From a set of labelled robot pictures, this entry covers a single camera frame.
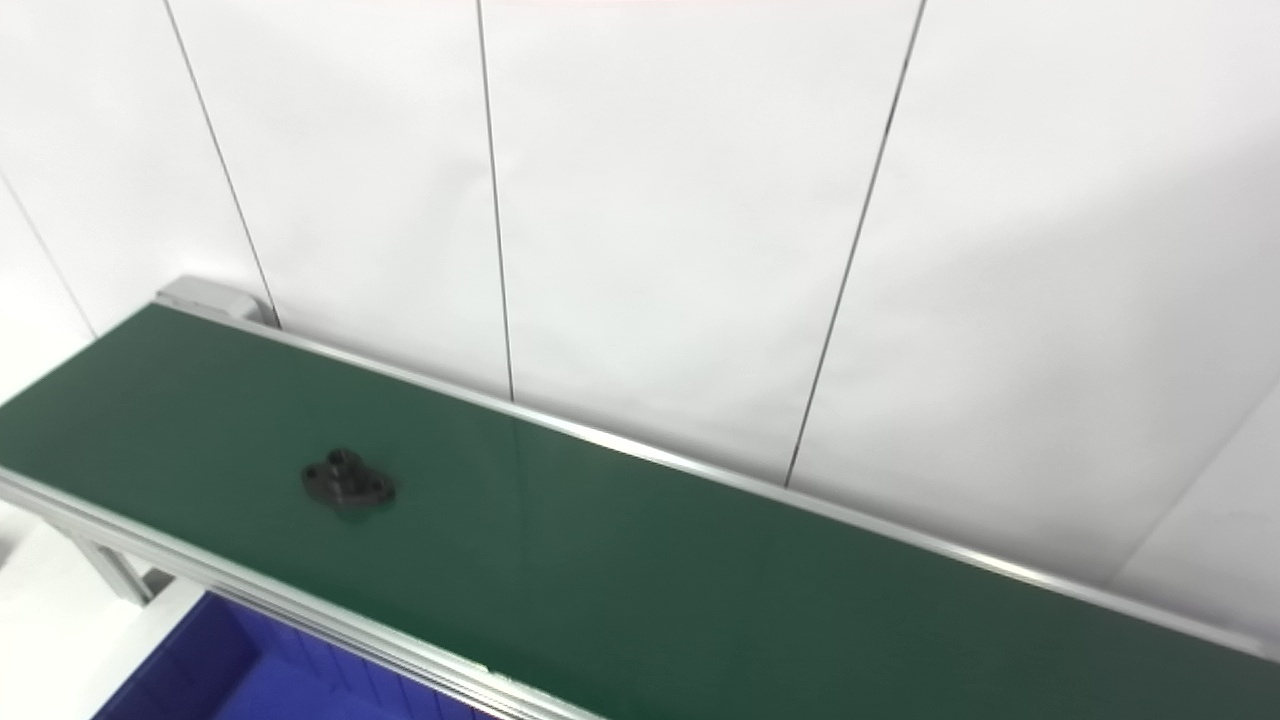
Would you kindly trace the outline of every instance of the white wall panel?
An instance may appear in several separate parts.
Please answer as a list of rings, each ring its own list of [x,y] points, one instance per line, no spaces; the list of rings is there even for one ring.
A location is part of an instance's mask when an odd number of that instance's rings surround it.
[[[1116,577],[1115,589],[1280,643],[1280,391]]]
[[[175,0],[280,320],[506,396],[471,0]]]
[[[97,331],[191,273],[262,296],[164,4],[0,4],[0,165]]]
[[[517,401],[781,482],[915,10],[486,0]]]
[[[92,336],[0,178],[0,402]]]
[[[1280,370],[1276,37],[931,3],[791,487],[1114,573]]]

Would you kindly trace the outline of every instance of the white floor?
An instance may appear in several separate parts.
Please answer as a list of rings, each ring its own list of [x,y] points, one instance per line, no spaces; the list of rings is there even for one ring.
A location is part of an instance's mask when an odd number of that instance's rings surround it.
[[[200,593],[119,600],[70,541],[0,503],[0,717],[92,717]]]

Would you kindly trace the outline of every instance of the aluminum frame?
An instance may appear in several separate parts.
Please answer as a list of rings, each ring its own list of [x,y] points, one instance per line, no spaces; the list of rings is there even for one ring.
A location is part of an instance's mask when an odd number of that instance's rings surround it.
[[[692,460],[605,430],[564,420],[539,410],[522,407],[445,380],[361,357],[360,355],[292,336],[252,320],[234,318],[207,306],[183,302],[169,295],[160,295],[155,300],[155,304],[480,405],[594,445],[814,512],[983,570],[998,573],[1042,589],[1089,602],[1248,655],[1272,661],[1280,660],[1274,652],[1268,652],[1274,648],[1262,639],[1217,628],[1176,612],[1121,597],[1101,588],[1002,560],[995,555],[968,548],[797,491],[786,489],[781,486]],[[422,682],[497,717],[504,720],[591,720],[599,717],[541,691],[492,673],[484,665],[344,610],[196,546],[134,523],[128,518],[81,501],[74,496],[47,487],[4,466],[0,466],[0,498],[45,516],[51,524],[88,538],[93,543],[131,552],[177,577],[201,583],[211,592],[266,612],[273,618],[321,637],[393,671]]]

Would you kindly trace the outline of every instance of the metal bracket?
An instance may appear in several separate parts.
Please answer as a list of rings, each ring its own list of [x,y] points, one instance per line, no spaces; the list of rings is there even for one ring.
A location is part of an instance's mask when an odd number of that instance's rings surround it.
[[[79,548],[88,564],[97,570],[97,574],[106,580],[106,584],[115,591],[120,600],[134,605],[146,605],[155,598],[155,592],[138,577],[123,555],[83,536],[65,529],[61,532]]]
[[[191,275],[173,281],[156,295],[179,307],[196,307],[262,325],[275,324],[252,295]]]

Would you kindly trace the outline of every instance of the blue plastic container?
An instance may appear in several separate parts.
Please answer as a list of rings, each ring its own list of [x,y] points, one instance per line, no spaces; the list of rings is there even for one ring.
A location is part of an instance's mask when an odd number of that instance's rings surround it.
[[[95,720],[492,720],[259,612],[205,594]]]

